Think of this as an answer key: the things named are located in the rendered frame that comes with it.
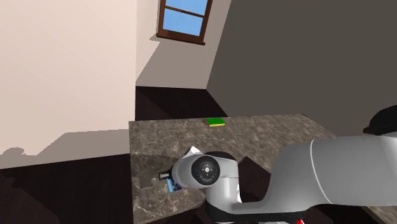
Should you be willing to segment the blue and white box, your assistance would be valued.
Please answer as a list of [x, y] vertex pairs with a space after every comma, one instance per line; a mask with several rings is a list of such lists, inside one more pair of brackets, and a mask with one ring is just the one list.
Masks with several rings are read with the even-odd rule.
[[175, 192], [182, 189], [172, 178], [166, 179], [168, 192]]

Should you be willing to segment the white paper sheet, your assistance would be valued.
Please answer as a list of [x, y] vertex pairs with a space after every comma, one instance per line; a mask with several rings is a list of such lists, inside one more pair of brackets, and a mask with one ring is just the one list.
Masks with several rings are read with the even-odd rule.
[[183, 158], [190, 157], [192, 155], [202, 155], [203, 153], [196, 147], [191, 146], [186, 153], [183, 155]]

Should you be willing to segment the green and yellow sponge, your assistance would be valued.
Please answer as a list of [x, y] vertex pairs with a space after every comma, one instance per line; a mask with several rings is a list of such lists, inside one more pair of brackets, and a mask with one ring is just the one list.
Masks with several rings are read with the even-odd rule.
[[210, 127], [225, 126], [225, 121], [222, 118], [206, 118], [205, 120]]

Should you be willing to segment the brown framed window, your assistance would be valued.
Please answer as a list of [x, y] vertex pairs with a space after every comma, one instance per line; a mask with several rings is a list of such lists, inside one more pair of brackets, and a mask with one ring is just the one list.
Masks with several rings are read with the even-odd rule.
[[160, 0], [157, 37], [205, 45], [213, 0]]

